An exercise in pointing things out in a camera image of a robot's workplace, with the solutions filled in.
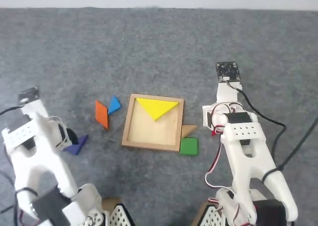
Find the yellow triangle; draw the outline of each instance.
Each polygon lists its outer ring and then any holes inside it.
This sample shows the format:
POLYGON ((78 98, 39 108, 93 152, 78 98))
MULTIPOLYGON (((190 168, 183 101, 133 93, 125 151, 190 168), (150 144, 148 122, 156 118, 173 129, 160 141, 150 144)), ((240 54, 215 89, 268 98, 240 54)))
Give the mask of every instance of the yellow triangle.
POLYGON ((163 114, 174 108, 174 106, 178 105, 178 102, 147 98, 137 98, 137 101, 143 106, 143 108, 154 120, 157 120, 163 114))

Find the circuit board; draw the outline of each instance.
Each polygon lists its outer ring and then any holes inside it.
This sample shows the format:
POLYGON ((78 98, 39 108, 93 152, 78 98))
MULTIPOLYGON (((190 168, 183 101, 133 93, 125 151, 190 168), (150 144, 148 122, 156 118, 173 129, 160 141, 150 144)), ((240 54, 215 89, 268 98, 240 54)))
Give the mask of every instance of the circuit board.
POLYGON ((219 83, 240 81, 239 69, 236 62, 215 63, 219 83))

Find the wooden puzzle board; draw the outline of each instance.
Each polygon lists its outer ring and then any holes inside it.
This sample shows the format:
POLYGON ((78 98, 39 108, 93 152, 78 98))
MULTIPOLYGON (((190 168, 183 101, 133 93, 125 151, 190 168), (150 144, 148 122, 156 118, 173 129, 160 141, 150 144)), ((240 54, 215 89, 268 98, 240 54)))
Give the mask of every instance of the wooden puzzle board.
POLYGON ((132 94, 122 145, 164 151, 179 151, 184 100, 152 95, 132 94), (154 120, 136 98, 174 101, 179 104, 154 120))

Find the wooden frame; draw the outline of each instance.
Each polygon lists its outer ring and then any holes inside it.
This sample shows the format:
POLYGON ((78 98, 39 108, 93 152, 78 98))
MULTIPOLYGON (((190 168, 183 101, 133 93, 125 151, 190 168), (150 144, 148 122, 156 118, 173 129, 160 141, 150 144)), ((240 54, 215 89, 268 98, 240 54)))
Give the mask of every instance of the wooden frame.
POLYGON ((154 150, 180 151, 183 105, 184 105, 184 100, 182 98, 170 98, 170 97, 153 96, 153 95, 131 94, 130 100, 129 100, 129 105, 128 105, 124 134, 123 134, 123 139, 122 139, 122 145, 127 146, 127 147, 146 148, 146 149, 154 149, 154 150), (136 98, 155 99, 155 100, 162 100, 162 101, 173 101, 173 102, 179 103, 177 106, 175 106, 173 109, 170 110, 170 111, 174 111, 174 113, 172 112, 171 114, 175 114, 174 118, 176 118, 176 121, 173 121, 173 122, 176 122, 175 134, 173 133, 174 134, 174 144, 154 144, 154 143, 131 141, 129 139, 130 131, 131 131, 131 127, 132 127, 131 125, 132 125, 135 103, 137 102, 136 98))

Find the purple triangle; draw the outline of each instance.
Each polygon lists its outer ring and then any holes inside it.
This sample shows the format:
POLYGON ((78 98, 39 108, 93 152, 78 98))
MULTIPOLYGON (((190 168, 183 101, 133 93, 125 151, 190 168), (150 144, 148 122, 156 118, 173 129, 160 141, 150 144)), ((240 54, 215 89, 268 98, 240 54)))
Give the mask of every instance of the purple triangle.
POLYGON ((86 141, 88 139, 88 135, 79 138, 79 144, 78 145, 70 145, 69 147, 63 149, 64 151, 68 151, 69 153, 73 155, 79 154, 81 148, 85 145, 86 141))

